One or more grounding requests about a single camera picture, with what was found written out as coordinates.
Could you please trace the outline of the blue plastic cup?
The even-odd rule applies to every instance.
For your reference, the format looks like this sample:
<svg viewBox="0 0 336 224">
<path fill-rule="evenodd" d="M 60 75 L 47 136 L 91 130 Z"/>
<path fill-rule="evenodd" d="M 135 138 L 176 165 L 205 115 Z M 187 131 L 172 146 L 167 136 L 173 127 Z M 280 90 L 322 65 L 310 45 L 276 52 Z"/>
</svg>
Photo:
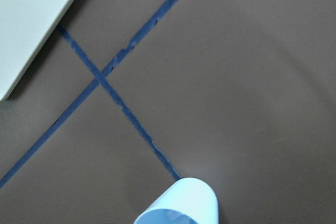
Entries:
<svg viewBox="0 0 336 224">
<path fill-rule="evenodd" d="M 176 181 L 135 223 L 219 223 L 218 201 L 212 188 L 197 178 Z"/>
</svg>

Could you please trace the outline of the beige bear tray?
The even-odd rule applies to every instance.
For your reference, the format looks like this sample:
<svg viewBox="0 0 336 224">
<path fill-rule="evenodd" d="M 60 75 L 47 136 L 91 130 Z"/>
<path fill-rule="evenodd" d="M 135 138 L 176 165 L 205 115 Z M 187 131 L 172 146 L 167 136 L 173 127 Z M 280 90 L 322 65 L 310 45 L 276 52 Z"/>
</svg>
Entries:
<svg viewBox="0 0 336 224">
<path fill-rule="evenodd" d="M 1 0 L 1 100 L 6 100 L 74 0 Z"/>
</svg>

